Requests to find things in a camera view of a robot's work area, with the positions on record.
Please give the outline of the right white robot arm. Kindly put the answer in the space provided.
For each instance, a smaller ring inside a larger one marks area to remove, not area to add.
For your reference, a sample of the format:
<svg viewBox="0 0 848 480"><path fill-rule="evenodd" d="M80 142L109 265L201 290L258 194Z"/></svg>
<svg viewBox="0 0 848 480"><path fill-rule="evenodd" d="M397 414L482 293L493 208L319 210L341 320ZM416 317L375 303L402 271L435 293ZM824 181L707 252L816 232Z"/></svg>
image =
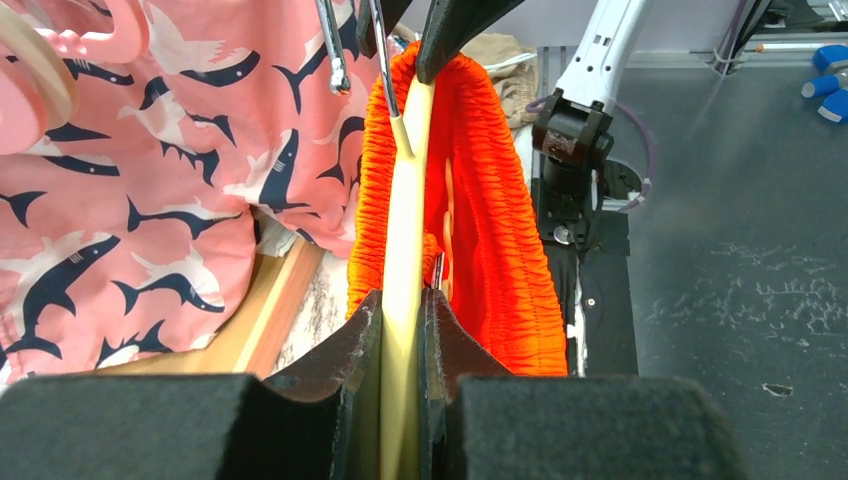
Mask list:
<svg viewBox="0 0 848 480"><path fill-rule="evenodd" d="M474 36L517 7L515 1L432 1L416 56L430 84ZM613 146L608 129L621 77L650 7L648 1L597 2L570 63L542 106L533 148L551 184L600 178Z"/></svg>

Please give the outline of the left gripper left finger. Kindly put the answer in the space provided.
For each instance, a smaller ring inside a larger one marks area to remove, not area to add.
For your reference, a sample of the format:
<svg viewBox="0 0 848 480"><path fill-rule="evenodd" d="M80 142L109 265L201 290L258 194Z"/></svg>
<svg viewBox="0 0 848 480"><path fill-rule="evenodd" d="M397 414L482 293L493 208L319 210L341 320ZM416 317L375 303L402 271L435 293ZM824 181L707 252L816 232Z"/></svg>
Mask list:
<svg viewBox="0 0 848 480"><path fill-rule="evenodd" d="M251 374L37 377L1 398L5 479L374 479L382 296Z"/></svg>

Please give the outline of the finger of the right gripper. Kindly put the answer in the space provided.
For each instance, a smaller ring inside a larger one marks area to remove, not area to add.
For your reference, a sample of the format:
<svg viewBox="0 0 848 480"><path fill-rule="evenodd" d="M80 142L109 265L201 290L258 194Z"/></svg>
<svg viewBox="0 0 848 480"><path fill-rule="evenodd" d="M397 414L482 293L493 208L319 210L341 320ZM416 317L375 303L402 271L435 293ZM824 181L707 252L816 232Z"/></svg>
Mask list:
<svg viewBox="0 0 848 480"><path fill-rule="evenodd" d="M412 0L380 0L377 2L377 13L371 8L371 1L362 0L357 14L355 30L359 51L367 58L373 58L377 53L377 31L374 18L382 22L383 34L388 34L408 10Z"/></svg>
<svg viewBox="0 0 848 480"><path fill-rule="evenodd" d="M432 1L416 56L417 80L433 83L471 39L522 3L524 0Z"/></svg>

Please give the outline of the yellow hanger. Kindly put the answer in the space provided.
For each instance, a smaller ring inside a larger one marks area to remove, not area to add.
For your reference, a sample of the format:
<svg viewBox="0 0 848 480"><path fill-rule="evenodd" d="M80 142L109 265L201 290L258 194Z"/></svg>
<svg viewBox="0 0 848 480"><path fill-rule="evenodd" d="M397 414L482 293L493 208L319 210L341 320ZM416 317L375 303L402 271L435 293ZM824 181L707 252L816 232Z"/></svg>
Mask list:
<svg viewBox="0 0 848 480"><path fill-rule="evenodd" d="M331 479L426 479L429 407L425 398L425 177L435 88L412 78L399 103L390 70L388 34L374 18L383 98L396 148L390 168L386 237L377 252L381 290L372 292L333 340L352 351L338 388L340 411Z"/></svg>

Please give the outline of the orange shorts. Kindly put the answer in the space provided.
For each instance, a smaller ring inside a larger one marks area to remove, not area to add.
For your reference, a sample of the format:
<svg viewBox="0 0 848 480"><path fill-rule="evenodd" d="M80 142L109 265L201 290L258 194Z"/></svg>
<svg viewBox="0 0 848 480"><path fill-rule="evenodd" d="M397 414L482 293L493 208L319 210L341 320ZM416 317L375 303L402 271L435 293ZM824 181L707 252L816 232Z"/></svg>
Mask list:
<svg viewBox="0 0 848 480"><path fill-rule="evenodd" d="M562 311L498 94L473 59L440 72L430 122L422 277L445 254L451 307L510 372L568 372Z"/></svg>

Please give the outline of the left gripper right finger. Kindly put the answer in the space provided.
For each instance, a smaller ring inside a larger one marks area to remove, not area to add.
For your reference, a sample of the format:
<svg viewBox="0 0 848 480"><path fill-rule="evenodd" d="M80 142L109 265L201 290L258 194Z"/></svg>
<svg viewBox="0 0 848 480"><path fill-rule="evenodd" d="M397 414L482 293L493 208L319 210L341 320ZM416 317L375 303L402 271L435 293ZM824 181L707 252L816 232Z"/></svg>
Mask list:
<svg viewBox="0 0 848 480"><path fill-rule="evenodd" d="M424 479L742 479L730 426L697 384L511 374L422 293Z"/></svg>

